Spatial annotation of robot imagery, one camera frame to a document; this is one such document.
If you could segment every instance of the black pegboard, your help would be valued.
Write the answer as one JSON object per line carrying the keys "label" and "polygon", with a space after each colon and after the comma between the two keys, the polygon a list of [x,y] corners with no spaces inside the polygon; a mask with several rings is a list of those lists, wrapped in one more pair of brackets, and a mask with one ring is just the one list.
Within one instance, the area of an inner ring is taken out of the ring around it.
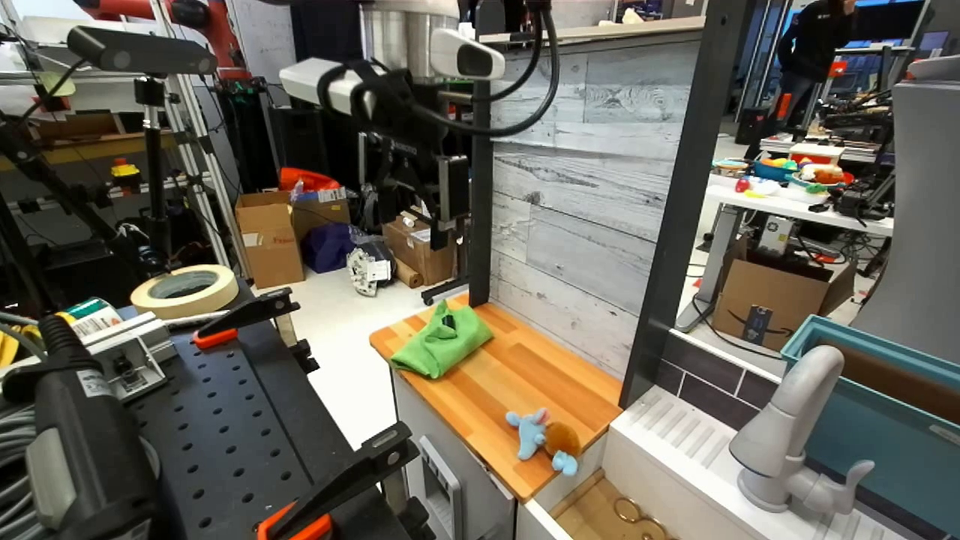
{"label": "black pegboard", "polygon": [[155,446],[187,538],[250,538],[311,486],[243,344],[201,353],[175,340],[168,383],[129,406]]}

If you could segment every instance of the countertop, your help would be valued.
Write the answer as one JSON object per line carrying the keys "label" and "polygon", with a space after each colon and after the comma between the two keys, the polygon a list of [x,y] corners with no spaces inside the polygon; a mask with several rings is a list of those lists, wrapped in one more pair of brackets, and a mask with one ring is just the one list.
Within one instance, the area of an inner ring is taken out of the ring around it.
{"label": "countertop", "polygon": [[[431,309],[374,329],[370,335],[373,347],[389,359],[427,327],[428,313]],[[567,423],[582,446],[588,446],[620,414],[620,381],[492,302],[481,305],[478,314],[489,325],[492,342],[441,381],[427,381],[413,372],[403,372],[403,378],[496,472],[496,477],[526,502],[537,494],[555,472],[545,453],[537,453],[528,462],[517,459],[518,437],[504,414],[545,408],[550,419]]]}
{"label": "countertop", "polygon": [[[562,44],[572,43],[610,43],[610,40],[637,40],[637,35],[667,35],[667,34],[699,34],[705,18],[667,18],[645,24],[610,24],[610,28],[558,28]],[[486,44],[507,44],[509,34],[482,35]]]}

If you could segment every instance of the wooden board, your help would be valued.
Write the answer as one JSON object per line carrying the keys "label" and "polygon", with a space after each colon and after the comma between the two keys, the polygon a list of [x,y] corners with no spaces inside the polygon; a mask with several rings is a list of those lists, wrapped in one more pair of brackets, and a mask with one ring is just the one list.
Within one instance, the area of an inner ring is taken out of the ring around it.
{"label": "wooden board", "polygon": [[[492,329],[489,344],[441,381],[427,381],[413,372],[403,372],[403,378],[526,502],[555,472],[545,453],[528,462],[517,459],[518,437],[504,419],[507,411],[530,414],[545,408],[550,419],[567,423],[588,446],[620,414],[620,383],[497,305],[481,305],[478,314]],[[370,342],[389,359],[427,322],[428,309],[373,334]]]}

